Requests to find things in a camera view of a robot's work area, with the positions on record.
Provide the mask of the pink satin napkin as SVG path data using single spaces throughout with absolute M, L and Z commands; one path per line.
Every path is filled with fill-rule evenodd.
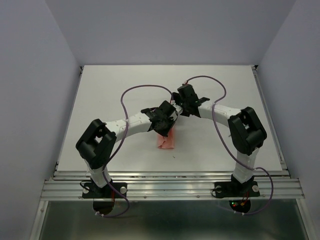
M 157 135 L 157 148 L 171 150 L 175 148 L 175 128 L 171 128 L 168 136 Z

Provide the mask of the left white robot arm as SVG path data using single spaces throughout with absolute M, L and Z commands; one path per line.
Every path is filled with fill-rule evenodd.
M 174 126 L 182 107 L 164 101 L 159 107 L 145 108 L 126 119 L 103 122 L 93 120 L 75 147 L 90 172 L 90 181 L 81 184 L 84 199 L 111 199 L 120 194 L 125 197 L 128 185 L 113 182 L 107 165 L 118 152 L 116 143 L 122 145 L 127 137 L 154 131 L 166 137 Z

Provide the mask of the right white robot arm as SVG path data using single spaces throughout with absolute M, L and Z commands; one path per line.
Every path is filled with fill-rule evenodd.
M 183 116 L 193 115 L 213 121 L 223 146 L 236 162 L 230 181 L 214 184 L 215 196 L 238 197 L 250 192 L 254 183 L 255 160 L 267 138 L 267 132 L 255 110 L 251 107 L 238 109 L 220 105 L 220 98 L 215 101 L 207 97 L 198 98 L 190 84 L 182 85 L 172 95 L 175 104 L 182 107 Z M 236 155 L 228 149 L 218 124 L 229 129 L 233 146 L 237 150 Z

